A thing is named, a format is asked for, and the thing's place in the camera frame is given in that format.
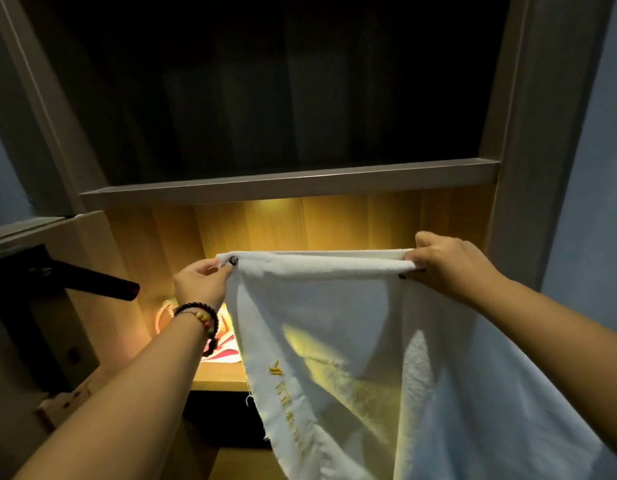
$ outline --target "person's left hand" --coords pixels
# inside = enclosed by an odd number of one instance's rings
[[[202,259],[186,266],[173,277],[177,303],[184,305],[197,301],[217,311],[224,303],[226,280],[232,271],[231,263],[219,267],[217,258]]]

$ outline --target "illuminated wooden backdrop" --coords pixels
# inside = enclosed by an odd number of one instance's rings
[[[172,275],[228,251],[411,248],[419,230],[483,247],[495,185],[182,207],[107,210],[146,325],[172,295]]]

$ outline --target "right arm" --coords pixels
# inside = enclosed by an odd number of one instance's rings
[[[415,236],[409,277],[473,307],[551,379],[617,453],[617,333],[507,279],[473,244],[431,232]]]

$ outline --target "white cloth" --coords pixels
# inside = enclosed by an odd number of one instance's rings
[[[218,256],[239,257],[226,305],[284,473],[585,478],[582,420],[474,311],[398,279],[405,252]]]

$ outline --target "beaded bracelet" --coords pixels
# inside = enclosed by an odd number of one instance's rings
[[[195,312],[193,310],[190,310],[190,308],[200,308],[204,310],[204,312],[208,313],[208,315],[203,312]],[[173,317],[176,317],[180,313],[193,314],[195,315],[195,318],[197,318],[197,320],[199,320],[202,325],[204,325],[204,330],[206,330],[209,343],[208,350],[204,351],[202,357],[208,357],[209,355],[213,354],[215,348],[217,347],[217,339],[215,338],[215,335],[217,334],[217,329],[219,328],[219,320],[217,319],[216,311],[213,310],[213,308],[211,306],[208,306],[206,303],[199,303],[194,301],[191,303],[185,303],[182,306],[178,306],[173,313]]]

